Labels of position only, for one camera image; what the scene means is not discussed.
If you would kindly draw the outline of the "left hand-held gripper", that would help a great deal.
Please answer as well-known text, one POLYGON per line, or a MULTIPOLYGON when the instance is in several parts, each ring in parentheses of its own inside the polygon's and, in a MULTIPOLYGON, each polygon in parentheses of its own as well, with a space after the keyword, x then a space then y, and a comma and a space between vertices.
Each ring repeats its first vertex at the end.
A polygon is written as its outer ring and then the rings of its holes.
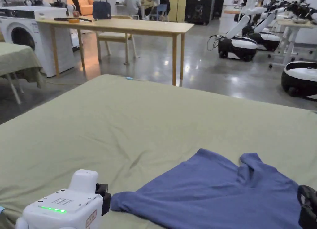
POLYGON ((99 229, 110 210, 107 184, 98 183, 96 171, 79 169, 68 188, 35 201, 16 220, 16 229, 99 229))

